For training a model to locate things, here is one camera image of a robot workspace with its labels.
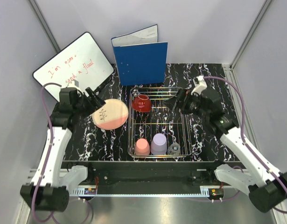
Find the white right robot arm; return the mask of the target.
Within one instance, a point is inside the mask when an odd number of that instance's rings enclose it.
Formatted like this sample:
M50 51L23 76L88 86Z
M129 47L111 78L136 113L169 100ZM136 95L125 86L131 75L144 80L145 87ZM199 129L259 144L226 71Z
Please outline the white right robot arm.
M216 162L206 173L211 185L225 182L246 194L256 209L267 213L287 199L287 172L273 166L248 140L238 123L222 109L221 99L215 90L201 94L180 89L175 96L165 100L171 111L194 114L203 118L208 130L225 144L248 170L236 171L224 162Z

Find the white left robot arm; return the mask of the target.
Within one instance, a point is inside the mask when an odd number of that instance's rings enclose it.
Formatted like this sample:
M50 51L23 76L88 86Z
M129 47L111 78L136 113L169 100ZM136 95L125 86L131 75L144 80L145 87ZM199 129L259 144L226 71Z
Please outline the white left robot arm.
M89 116L105 105L88 87L85 92L76 87L61 88L59 102L48 114L45 147L31 183L22 185L20 195L35 212L63 212L69 203L70 193L82 182L89 185L95 174L85 166L75 165L60 176L66 147L81 117Z

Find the wire dish rack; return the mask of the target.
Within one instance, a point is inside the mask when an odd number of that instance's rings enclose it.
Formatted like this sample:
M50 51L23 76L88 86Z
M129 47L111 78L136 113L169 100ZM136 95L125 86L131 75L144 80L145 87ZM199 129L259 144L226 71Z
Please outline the wire dish rack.
M182 158L193 153L193 138L190 127L190 116L177 111L172 112L164 105L164 101L172 98L179 87L135 87L130 91L129 117L128 117L128 153L133 158L139 158L135 153L136 141L144 138L149 144L153 137L162 133L167 140L167 147L177 143L180 152L176 155L147 155L147 158ZM146 95L151 100L151 111L138 112L132 108L133 100L140 94Z

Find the cream and pink plate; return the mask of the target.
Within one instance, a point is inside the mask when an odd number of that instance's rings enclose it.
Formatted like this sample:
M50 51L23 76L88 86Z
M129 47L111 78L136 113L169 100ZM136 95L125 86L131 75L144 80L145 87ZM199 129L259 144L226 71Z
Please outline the cream and pink plate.
M128 107L118 99L107 99L105 105L92 114L94 124L104 130L114 130L126 123Z

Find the red bowl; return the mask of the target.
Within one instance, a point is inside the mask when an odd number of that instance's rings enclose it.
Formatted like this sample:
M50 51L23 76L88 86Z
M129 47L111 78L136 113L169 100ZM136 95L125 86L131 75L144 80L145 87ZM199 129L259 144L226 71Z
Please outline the red bowl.
M151 100L147 95L140 94L133 99L132 108L138 112L150 112Z

